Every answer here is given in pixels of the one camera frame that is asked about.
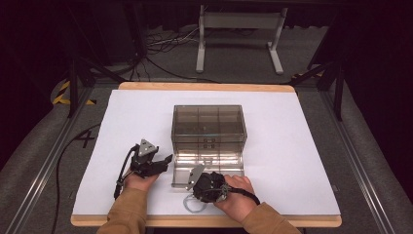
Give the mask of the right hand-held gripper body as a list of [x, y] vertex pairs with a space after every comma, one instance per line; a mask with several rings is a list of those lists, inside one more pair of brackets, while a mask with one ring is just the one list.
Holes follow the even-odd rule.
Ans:
[[229, 192], [229, 185], [222, 174], [205, 173], [205, 165], [198, 165], [189, 172], [186, 190], [204, 203], [224, 201]]

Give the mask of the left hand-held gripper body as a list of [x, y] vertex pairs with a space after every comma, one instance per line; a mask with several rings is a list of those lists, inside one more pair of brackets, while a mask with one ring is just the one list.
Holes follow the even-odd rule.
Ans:
[[153, 158], [158, 151], [158, 146], [143, 138], [131, 158], [131, 171], [142, 178], [157, 175]]

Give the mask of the clear brown plastic drawer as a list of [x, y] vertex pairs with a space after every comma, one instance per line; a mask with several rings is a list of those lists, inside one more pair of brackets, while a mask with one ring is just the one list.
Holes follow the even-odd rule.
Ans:
[[234, 143], [245, 142], [246, 136], [218, 136], [218, 135], [206, 135], [206, 136], [174, 136], [172, 141], [175, 143]]
[[175, 150], [230, 150], [230, 151], [242, 151], [244, 145], [236, 142], [224, 142], [224, 143], [177, 143], [174, 146]]
[[199, 165], [204, 165], [205, 173], [216, 172], [223, 175], [244, 174], [243, 155], [232, 151], [180, 151], [174, 155], [172, 187], [185, 188], [190, 172]]

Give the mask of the clear brown drawer cabinet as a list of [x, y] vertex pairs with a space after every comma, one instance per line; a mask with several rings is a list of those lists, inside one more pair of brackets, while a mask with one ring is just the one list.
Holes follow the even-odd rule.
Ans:
[[171, 141], [177, 136], [246, 136], [240, 105], [176, 105], [173, 110]]

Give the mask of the person's left hand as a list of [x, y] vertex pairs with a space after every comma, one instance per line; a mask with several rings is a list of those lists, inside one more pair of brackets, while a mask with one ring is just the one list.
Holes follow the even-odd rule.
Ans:
[[159, 177], [158, 175], [140, 177], [139, 175], [136, 175], [136, 174], [130, 174], [125, 179], [125, 187], [148, 192], [152, 184], [158, 179], [158, 177]]

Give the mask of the person's right hand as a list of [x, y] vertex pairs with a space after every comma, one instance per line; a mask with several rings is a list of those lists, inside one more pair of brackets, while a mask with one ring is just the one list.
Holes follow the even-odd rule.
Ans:
[[[251, 194], [254, 193], [251, 181], [247, 176], [225, 175], [224, 178], [229, 185]], [[229, 193], [226, 200], [217, 202], [214, 206], [234, 221], [241, 223], [257, 207], [257, 204], [251, 198], [240, 193]]]

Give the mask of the white work board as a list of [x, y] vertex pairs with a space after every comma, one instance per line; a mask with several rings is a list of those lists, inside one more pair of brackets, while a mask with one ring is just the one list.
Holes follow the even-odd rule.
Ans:
[[179, 104], [242, 107], [244, 173], [260, 201], [283, 215], [340, 213], [295, 93], [115, 90], [77, 192], [75, 215], [107, 215], [126, 155], [142, 139], [159, 146], [158, 158], [171, 154], [172, 113]]

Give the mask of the black metal stand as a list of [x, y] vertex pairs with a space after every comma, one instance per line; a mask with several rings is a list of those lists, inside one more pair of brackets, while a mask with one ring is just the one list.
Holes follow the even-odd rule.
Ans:
[[340, 60], [318, 65], [303, 74], [296, 74], [287, 82], [287, 85], [295, 87], [311, 77], [316, 77], [319, 73], [321, 74], [317, 82], [317, 89], [319, 91], [326, 92], [332, 84], [335, 84], [333, 111], [337, 120], [341, 121], [344, 75], [342, 72], [342, 62]]
[[125, 79], [121, 76], [115, 74], [109, 69], [105, 68], [102, 65], [99, 65], [90, 59], [87, 58], [74, 58], [71, 62], [70, 71], [69, 71], [69, 88], [70, 88], [70, 110], [68, 117], [71, 118], [74, 116], [77, 111], [80, 100], [78, 98], [78, 81], [81, 81], [85, 87], [91, 88], [95, 79], [92, 75], [91, 68], [102, 73], [104, 76], [109, 77], [118, 84], [125, 82]]

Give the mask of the yellow black hazard tape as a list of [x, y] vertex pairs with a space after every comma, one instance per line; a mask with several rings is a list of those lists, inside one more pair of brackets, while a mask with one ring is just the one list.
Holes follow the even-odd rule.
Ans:
[[[70, 86], [70, 81], [65, 81], [62, 86], [60, 87], [59, 91], [56, 94], [56, 97], [52, 101], [53, 104], [70, 104], [71, 101], [69, 98], [64, 98], [64, 94], [66, 93], [66, 90]], [[88, 99], [86, 101], [86, 105], [95, 105], [97, 101], [95, 99]]]

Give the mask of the grey metal stand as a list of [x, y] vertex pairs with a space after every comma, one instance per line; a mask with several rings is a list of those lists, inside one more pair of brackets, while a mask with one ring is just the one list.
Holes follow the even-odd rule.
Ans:
[[196, 61], [196, 72], [203, 73], [206, 55], [206, 28], [240, 28], [240, 29], [274, 29], [275, 36], [271, 42], [267, 43], [273, 66], [276, 73], [283, 74], [280, 57], [277, 52], [278, 43], [281, 37], [284, 21], [287, 16], [287, 8], [282, 8], [276, 13], [235, 13], [235, 12], [209, 12], [207, 7], [200, 7], [199, 15], [199, 46]]

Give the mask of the aluminium floor rail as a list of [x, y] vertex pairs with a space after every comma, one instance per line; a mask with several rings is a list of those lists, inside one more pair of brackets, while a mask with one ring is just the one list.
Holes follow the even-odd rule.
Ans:
[[63, 122], [63, 126], [59, 131], [56, 140], [54, 141], [52, 149], [47, 155], [36, 177], [32, 180], [30, 188], [28, 189], [23, 201], [19, 206], [19, 209], [17, 210], [14, 218], [10, 222], [4, 234], [21, 233], [22, 228], [26, 224], [39, 197], [41, 196], [45, 186], [47, 185], [48, 180], [55, 169], [58, 157], [63, 151], [63, 146], [66, 143], [69, 134], [73, 126], [75, 125], [82, 108], [86, 104], [86, 101], [89, 99], [92, 91], [93, 88], [85, 88], [78, 96], [79, 107], [76, 107], [73, 113]]
[[369, 210], [371, 211], [373, 218], [378, 226], [381, 234], [395, 234], [394, 228], [390, 222], [389, 217], [378, 197], [376, 189], [374, 188], [364, 166], [362, 165], [356, 148], [347, 132], [347, 129], [342, 121], [339, 121], [335, 115], [333, 109], [333, 101], [329, 93], [321, 92], [320, 94], [323, 104], [326, 106], [330, 118], [334, 123], [334, 126], [343, 141], [344, 147], [347, 152], [347, 160], [352, 168], [352, 171], [356, 177], [357, 183], [360, 187], [361, 193], [366, 201]]

